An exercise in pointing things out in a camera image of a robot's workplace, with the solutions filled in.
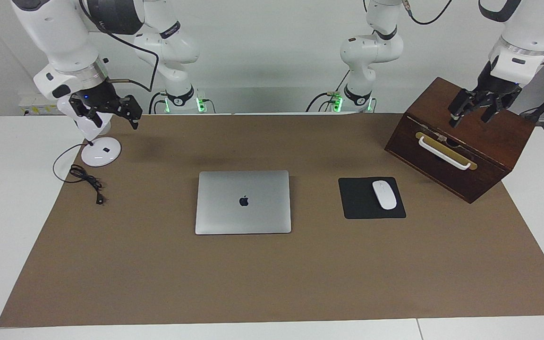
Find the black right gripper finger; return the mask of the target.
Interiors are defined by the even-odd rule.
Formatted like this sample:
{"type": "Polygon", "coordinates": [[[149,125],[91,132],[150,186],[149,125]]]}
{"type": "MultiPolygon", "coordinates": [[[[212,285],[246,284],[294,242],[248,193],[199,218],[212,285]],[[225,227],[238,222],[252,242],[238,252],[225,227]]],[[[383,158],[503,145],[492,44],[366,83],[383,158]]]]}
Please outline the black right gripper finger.
{"type": "Polygon", "coordinates": [[[97,128],[102,127],[103,121],[99,114],[97,114],[96,108],[86,108],[84,103],[82,103],[82,101],[76,95],[71,95],[69,97],[69,104],[78,117],[87,118],[88,120],[92,121],[97,128]]]}
{"type": "Polygon", "coordinates": [[[119,100],[119,116],[126,119],[132,129],[137,130],[143,110],[133,95],[127,95],[119,100]]]}

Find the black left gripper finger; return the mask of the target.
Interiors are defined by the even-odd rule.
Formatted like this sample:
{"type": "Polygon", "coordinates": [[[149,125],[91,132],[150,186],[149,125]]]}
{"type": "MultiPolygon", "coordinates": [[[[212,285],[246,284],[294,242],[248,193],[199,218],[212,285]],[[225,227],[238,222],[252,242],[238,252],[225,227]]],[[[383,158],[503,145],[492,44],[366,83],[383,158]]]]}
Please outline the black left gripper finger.
{"type": "Polygon", "coordinates": [[[474,101],[477,97],[476,91],[470,91],[467,89],[460,89],[458,94],[448,105],[451,119],[449,125],[452,128],[456,128],[464,115],[471,112],[471,108],[474,106],[474,101]]]}
{"type": "Polygon", "coordinates": [[[490,122],[492,118],[507,105],[509,101],[508,96],[486,96],[481,103],[481,107],[486,107],[484,113],[481,116],[481,120],[484,123],[490,122]]]}

